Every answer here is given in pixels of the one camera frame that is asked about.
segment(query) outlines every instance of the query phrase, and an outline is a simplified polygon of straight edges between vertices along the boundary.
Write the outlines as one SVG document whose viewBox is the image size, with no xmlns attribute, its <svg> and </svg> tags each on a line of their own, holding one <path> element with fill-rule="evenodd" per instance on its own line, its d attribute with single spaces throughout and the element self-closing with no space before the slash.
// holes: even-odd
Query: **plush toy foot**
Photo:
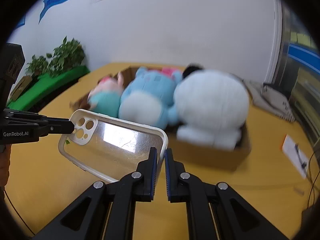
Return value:
<svg viewBox="0 0 320 240">
<path fill-rule="evenodd" d="M 234 150 L 240 138 L 241 131 L 239 129 L 213 132 L 182 125 L 177 131 L 177 139 L 180 141 L 187 141 L 195 145 L 215 147 L 223 150 Z"/>
<path fill-rule="evenodd" d="M 140 124 L 165 129 L 168 124 L 161 102 L 154 96 L 141 91 L 132 92 L 119 108 L 119 118 Z"/>
</svg>

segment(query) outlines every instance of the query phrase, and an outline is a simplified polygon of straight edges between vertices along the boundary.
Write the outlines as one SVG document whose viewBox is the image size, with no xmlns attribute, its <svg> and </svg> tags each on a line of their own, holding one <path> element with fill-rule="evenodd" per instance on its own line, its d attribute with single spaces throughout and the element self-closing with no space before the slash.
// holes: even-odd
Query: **stuffed animal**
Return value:
<svg viewBox="0 0 320 240">
<path fill-rule="evenodd" d="M 174 92 L 179 118 L 177 139 L 233 150 L 248 115 L 249 98 L 242 83 L 228 73 L 202 70 L 185 75 Z"/>
<path fill-rule="evenodd" d="M 124 78 L 118 73 L 118 80 L 111 76 L 104 77 L 88 95 L 89 110 L 111 117 L 118 117 L 120 99 L 123 93 Z"/>
<path fill-rule="evenodd" d="M 148 70 L 140 67 L 121 96 L 119 118 L 165 129 L 176 125 L 178 116 L 173 93 L 182 73 L 172 68 Z"/>
</svg>

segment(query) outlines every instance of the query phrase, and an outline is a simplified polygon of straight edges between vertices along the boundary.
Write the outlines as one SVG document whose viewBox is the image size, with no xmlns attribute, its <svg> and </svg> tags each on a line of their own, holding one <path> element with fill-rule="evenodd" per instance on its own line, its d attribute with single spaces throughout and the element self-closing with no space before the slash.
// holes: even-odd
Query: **green table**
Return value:
<svg viewBox="0 0 320 240">
<path fill-rule="evenodd" d="M 89 72 L 90 71 L 86 66 L 79 66 L 54 78 L 51 78 L 48 74 L 41 75 L 38 77 L 38 81 L 30 89 L 21 95 L 15 102 L 11 102 L 7 107 L 10 109 L 27 111 L 56 89 Z"/>
</svg>

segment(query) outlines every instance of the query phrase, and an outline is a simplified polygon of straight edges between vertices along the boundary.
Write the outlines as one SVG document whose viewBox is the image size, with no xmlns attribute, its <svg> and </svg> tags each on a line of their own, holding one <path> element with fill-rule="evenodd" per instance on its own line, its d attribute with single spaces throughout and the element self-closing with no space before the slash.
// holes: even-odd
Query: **metal bolt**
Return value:
<svg viewBox="0 0 320 240">
<path fill-rule="evenodd" d="M 189 179 L 190 178 L 190 174 L 187 173 L 187 172 L 183 172 L 183 173 L 180 174 L 180 177 L 182 179 Z"/>
<path fill-rule="evenodd" d="M 93 187 L 94 187 L 94 188 L 102 188 L 102 187 L 103 187 L 103 182 L 102 182 L 102 181 L 96 181 L 96 182 L 93 184 Z"/>
<path fill-rule="evenodd" d="M 220 182 L 220 183 L 218 184 L 218 188 L 225 190 L 225 189 L 228 188 L 228 184 L 225 183 L 225 182 Z"/>
<path fill-rule="evenodd" d="M 131 174 L 131 177 L 133 177 L 134 179 L 138 179 L 141 177 L 141 173 L 138 171 L 135 171 L 134 173 Z"/>
</svg>

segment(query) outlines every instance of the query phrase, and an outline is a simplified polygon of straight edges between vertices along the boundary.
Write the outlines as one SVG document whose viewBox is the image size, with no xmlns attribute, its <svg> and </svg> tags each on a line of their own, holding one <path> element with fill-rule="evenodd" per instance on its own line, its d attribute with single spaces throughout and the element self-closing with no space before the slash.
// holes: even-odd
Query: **green plant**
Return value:
<svg viewBox="0 0 320 240">
<path fill-rule="evenodd" d="M 36 76 L 44 73 L 47 70 L 48 62 L 44 56 L 36 58 L 36 55 L 32 56 L 32 61 L 28 63 L 27 73 L 35 74 Z"/>
<path fill-rule="evenodd" d="M 79 66 L 84 59 L 82 46 L 74 38 L 71 41 L 67 41 L 67 37 L 65 37 L 62 44 L 53 51 L 53 56 L 47 53 L 48 58 L 52 57 L 47 67 L 47 73 L 52 77 Z"/>
</svg>

